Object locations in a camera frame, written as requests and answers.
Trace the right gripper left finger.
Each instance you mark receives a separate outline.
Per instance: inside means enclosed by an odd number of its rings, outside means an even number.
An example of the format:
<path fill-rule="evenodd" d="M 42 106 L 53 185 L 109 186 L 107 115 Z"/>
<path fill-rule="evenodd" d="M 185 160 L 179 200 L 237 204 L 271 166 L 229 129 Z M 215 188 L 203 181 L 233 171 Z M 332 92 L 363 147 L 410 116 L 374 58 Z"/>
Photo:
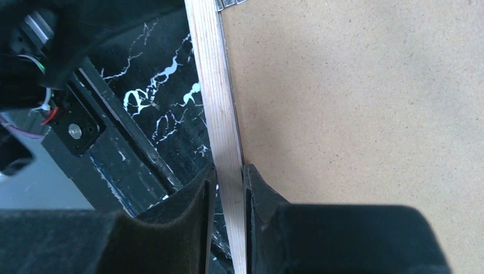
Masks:
<path fill-rule="evenodd" d="M 2 273 L 207 273 L 212 165 L 137 217 L 122 211 L 1 211 Z"/>

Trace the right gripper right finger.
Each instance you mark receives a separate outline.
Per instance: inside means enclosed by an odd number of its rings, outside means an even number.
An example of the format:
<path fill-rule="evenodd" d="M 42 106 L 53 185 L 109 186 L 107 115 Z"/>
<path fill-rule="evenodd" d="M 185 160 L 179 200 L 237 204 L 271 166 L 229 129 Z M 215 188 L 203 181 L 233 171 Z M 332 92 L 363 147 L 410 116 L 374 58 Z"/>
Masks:
<path fill-rule="evenodd" d="M 294 204 L 243 169 L 249 273 L 450 273 L 424 216 L 403 205 Z"/>

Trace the frame backing board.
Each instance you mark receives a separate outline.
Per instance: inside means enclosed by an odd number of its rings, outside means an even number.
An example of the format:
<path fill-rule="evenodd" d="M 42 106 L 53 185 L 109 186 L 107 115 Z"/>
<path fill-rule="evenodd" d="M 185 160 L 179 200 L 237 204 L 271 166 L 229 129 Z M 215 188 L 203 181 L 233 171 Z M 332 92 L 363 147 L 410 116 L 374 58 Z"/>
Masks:
<path fill-rule="evenodd" d="M 243 157 L 286 199 L 405 204 L 483 272 L 483 2 L 223 11 Z"/>

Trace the wooden picture frame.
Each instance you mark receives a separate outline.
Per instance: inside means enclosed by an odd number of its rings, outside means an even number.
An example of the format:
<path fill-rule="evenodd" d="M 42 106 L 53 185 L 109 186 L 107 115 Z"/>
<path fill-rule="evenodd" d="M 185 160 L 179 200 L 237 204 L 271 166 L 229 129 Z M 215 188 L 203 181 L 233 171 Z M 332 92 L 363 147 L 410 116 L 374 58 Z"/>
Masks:
<path fill-rule="evenodd" d="M 186 1 L 209 141 L 235 273 L 248 273 L 245 191 L 221 15 L 215 1 Z"/>

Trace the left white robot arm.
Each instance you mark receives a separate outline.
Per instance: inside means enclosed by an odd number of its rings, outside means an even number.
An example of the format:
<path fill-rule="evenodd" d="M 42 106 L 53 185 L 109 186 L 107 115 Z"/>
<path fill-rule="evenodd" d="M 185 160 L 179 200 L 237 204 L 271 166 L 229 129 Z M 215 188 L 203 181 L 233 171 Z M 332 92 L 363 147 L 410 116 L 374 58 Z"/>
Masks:
<path fill-rule="evenodd" d="M 184 1 L 2 1 L 1 111 L 49 114 L 91 62 L 132 115 L 158 107 L 192 58 Z"/>

